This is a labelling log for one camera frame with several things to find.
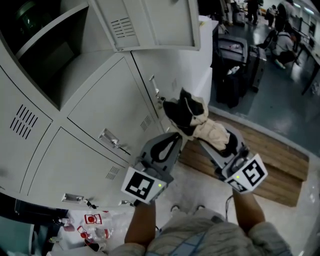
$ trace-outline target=ventilation slot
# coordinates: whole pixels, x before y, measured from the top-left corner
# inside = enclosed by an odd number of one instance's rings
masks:
[[[113,181],[119,171],[119,168],[113,166],[105,178]]]
[[[151,119],[150,116],[146,116],[146,118],[144,119],[144,121],[146,122],[146,124],[149,126],[151,124]]]
[[[142,121],[142,123],[140,124],[140,126],[142,130],[145,132],[150,124],[151,124],[151,118],[150,116],[147,115],[145,119]]]
[[[136,35],[129,17],[112,21],[111,27],[117,38],[125,38]]]
[[[10,129],[22,138],[27,139],[31,132],[31,128],[34,127],[37,120],[38,117],[22,104],[13,118]]]

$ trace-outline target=wire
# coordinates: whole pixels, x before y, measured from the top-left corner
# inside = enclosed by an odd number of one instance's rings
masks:
[[[225,221],[228,222],[228,209],[229,209],[229,203],[231,199],[233,198],[233,195],[230,195],[228,199],[225,201]]]

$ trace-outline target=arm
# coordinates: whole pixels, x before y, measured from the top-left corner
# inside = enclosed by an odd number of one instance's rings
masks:
[[[252,193],[239,194],[233,190],[236,219],[240,228],[248,233],[255,225],[265,222],[265,215]]]
[[[134,243],[148,247],[156,235],[156,203],[150,205],[143,202],[135,208],[134,214],[126,232],[124,243]]]

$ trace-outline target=beige cloth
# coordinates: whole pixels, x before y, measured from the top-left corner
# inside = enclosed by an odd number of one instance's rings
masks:
[[[188,139],[199,138],[208,142],[219,151],[225,150],[226,145],[229,143],[230,134],[222,124],[208,118],[209,110],[203,98],[192,96],[192,99],[202,104],[204,112],[201,115],[194,115],[189,108],[189,111],[193,115],[190,126],[196,126],[196,128],[192,137],[188,137]]]
[[[226,149],[226,145],[229,143],[230,139],[230,134],[224,126],[211,119],[208,119],[202,125],[198,125],[195,128],[193,136],[210,143],[219,151]]]

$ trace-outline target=wooden floor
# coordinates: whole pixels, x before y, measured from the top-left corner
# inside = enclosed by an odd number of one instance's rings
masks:
[[[294,148],[243,124],[212,113],[209,114],[209,118],[229,123],[238,129],[250,150],[261,156],[268,170],[268,176],[254,193],[280,204],[295,207],[302,182],[307,179],[309,158]],[[186,144],[179,161],[216,178],[213,164],[205,156],[197,140]]]

